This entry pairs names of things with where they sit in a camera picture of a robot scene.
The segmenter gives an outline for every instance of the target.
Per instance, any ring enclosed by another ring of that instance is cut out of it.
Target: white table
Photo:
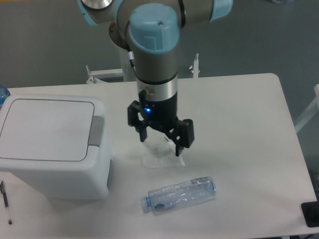
[[[179,80],[178,116],[194,120],[184,168],[141,166],[139,135],[127,125],[134,82],[10,89],[12,94],[97,96],[115,155],[105,201],[47,199],[10,173],[13,225],[0,207],[1,239],[248,239],[310,234],[300,204],[316,197],[285,97],[273,74]],[[154,216],[140,197],[150,189],[212,176],[214,201]]]

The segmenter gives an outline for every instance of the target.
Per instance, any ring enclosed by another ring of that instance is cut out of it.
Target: clear plastic bottle
[[[7,88],[0,85],[0,110],[6,98],[10,96],[10,92]]]
[[[148,197],[141,198],[145,213],[154,213],[175,208],[188,207],[212,200],[216,187],[211,177],[196,178],[190,181],[149,191]]]

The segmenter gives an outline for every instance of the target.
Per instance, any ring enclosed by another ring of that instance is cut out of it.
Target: light blue joint cap
[[[89,14],[86,12],[84,6],[81,3],[81,0],[77,0],[78,1],[78,5],[80,7],[80,10],[83,14],[84,19],[86,20],[86,22],[90,25],[90,26],[96,26],[97,24],[90,18]]]
[[[150,3],[136,8],[130,17],[133,44],[150,54],[171,51],[179,40],[177,14],[170,6]]]
[[[213,14],[209,22],[226,16],[233,6],[233,0],[214,0]]]
[[[118,13],[119,13],[119,9],[120,9],[120,6],[121,6],[123,1],[124,0],[115,0],[115,2],[114,2],[113,16],[114,16],[114,19],[115,19],[115,22],[117,25],[118,25]]]

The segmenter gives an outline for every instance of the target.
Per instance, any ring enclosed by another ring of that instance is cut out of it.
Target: pen
[[[2,193],[2,195],[3,195],[4,206],[5,206],[6,216],[7,216],[7,218],[8,218],[8,223],[11,225],[11,224],[12,224],[12,220],[11,220],[11,215],[10,215],[10,211],[9,211],[8,199],[7,199],[7,197],[6,197],[6,192],[5,192],[4,182],[3,182],[3,181],[1,181],[0,190],[1,190],[1,193]]]

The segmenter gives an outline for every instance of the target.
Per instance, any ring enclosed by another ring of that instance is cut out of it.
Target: metal bracket
[[[113,69],[113,70],[103,70],[103,71],[90,71],[88,65],[86,65],[86,70],[88,73],[89,79],[86,81],[87,84],[97,84],[97,83],[106,83],[101,81],[99,78],[113,78],[113,77],[122,77],[122,69]]]

